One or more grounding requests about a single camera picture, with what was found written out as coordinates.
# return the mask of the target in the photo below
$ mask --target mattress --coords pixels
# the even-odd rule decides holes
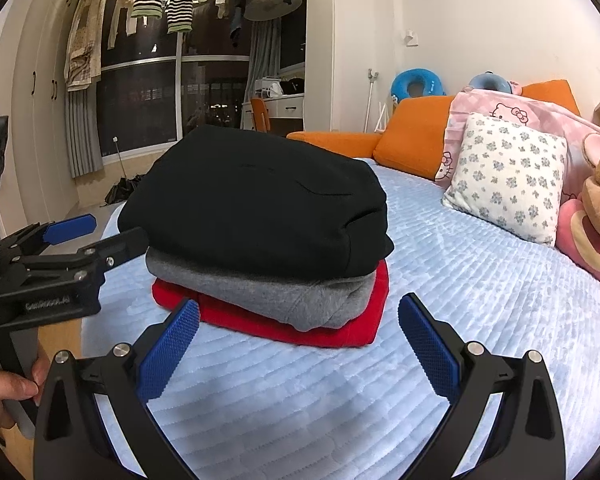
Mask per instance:
[[[387,193],[390,294],[378,336],[361,349],[296,347],[202,324],[149,408],[201,480],[397,480],[442,419],[397,322],[416,292],[464,340],[545,357],[560,407],[568,479],[600,444],[600,282],[566,256],[441,205],[426,180],[368,160]],[[105,229],[117,232],[118,210]],[[133,342],[167,313],[143,258],[107,273],[102,311],[83,321],[85,356]],[[106,399],[104,422],[123,465],[140,472]],[[477,461],[498,399],[458,473]]]

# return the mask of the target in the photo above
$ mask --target blue neck pillow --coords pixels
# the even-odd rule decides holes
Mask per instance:
[[[422,96],[429,95],[446,95],[442,89],[440,78],[431,70],[425,68],[413,68],[398,74],[394,83],[391,85],[391,97],[395,104],[398,104],[403,99],[411,97],[420,97],[410,94],[410,86],[417,84],[422,87]]]
[[[496,92],[513,94],[509,81],[493,72],[485,72],[484,74],[477,75],[471,79],[469,86],[478,90],[495,90]]]

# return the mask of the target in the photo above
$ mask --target folded clothes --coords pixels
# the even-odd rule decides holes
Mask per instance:
[[[337,330],[314,328],[308,332],[298,332],[291,325],[160,279],[155,280],[152,292],[156,303],[169,310],[176,308],[185,298],[195,300],[200,307],[200,319],[203,322],[236,332],[320,348],[359,347],[371,344],[376,338],[384,303],[389,294],[389,274],[383,260],[378,265],[376,282],[367,308],[359,317]]]
[[[149,247],[146,268],[156,278],[190,288],[254,314],[292,325],[341,328],[364,312],[376,272],[360,278],[304,282],[212,269]]]
[[[142,179],[120,232],[208,267],[300,280],[372,273],[394,249],[366,162],[260,132],[199,126]]]

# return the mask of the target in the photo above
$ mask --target wooden chair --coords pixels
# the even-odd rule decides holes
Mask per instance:
[[[269,111],[265,102],[262,99],[253,98],[251,100],[251,110],[256,131],[268,134],[271,131],[271,122],[269,121]]]

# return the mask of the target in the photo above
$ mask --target black sweater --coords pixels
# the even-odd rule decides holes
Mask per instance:
[[[371,168],[297,140],[200,126],[152,167],[120,213],[158,250],[223,269],[363,276],[394,248]]]

